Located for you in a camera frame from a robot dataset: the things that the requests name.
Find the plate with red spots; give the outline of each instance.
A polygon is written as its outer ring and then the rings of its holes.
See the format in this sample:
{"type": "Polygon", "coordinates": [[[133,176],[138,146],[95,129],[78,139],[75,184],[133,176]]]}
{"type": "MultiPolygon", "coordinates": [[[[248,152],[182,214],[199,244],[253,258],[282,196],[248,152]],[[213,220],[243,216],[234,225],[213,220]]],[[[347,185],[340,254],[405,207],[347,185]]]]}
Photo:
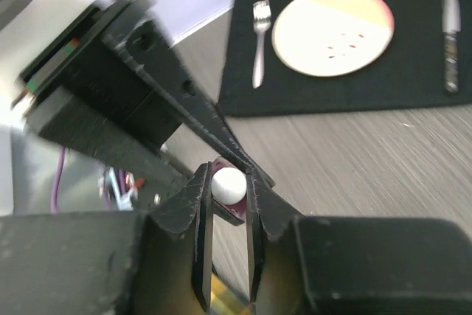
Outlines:
{"type": "Polygon", "coordinates": [[[337,77],[377,59],[394,32],[383,0],[293,0],[277,17],[272,44],[289,68],[337,77]]]}

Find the silver fork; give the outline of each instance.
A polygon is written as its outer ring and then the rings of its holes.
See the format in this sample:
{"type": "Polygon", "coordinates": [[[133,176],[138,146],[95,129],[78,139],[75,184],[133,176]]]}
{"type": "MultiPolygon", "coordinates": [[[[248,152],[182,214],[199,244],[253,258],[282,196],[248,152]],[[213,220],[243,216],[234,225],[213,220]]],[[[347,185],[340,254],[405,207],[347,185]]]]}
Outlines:
{"type": "Polygon", "coordinates": [[[262,0],[254,3],[252,10],[254,13],[254,32],[257,34],[252,87],[256,89],[263,83],[264,78],[264,37],[271,27],[271,7],[268,0],[262,0]]]}

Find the knife handle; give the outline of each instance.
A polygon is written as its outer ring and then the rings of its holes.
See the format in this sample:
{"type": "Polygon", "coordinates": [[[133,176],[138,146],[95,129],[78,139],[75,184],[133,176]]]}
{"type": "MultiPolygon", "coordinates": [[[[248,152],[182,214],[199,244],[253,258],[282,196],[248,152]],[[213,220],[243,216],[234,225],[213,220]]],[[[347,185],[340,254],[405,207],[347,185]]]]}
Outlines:
{"type": "Polygon", "coordinates": [[[457,35],[446,33],[445,45],[445,89],[455,93],[459,91],[459,81],[457,80],[457,35]]]}

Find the black placemat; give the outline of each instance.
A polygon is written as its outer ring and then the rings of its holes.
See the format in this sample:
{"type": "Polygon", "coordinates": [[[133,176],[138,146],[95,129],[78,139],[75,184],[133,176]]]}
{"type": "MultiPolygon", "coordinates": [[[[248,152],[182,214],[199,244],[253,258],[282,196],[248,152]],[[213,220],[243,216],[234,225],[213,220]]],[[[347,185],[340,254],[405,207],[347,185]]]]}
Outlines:
{"type": "MultiPolygon", "coordinates": [[[[472,102],[472,0],[459,0],[458,94],[444,89],[442,0],[384,0],[395,17],[395,34],[374,63],[338,78],[308,77],[276,56],[265,35],[265,77],[252,88],[256,51],[252,4],[235,0],[219,104],[229,116],[275,116],[334,111],[419,108],[472,102]]],[[[272,20],[293,0],[269,0],[272,20]]]]}

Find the table knife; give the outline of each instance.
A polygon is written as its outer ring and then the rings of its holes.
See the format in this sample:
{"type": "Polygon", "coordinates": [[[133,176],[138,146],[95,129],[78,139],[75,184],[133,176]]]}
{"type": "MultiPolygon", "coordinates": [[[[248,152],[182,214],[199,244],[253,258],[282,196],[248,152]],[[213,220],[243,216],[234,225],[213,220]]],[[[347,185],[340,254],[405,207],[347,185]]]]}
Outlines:
{"type": "Polygon", "coordinates": [[[442,32],[445,45],[445,89],[459,91],[457,76],[457,33],[460,31],[459,0],[442,0],[442,32]]]}

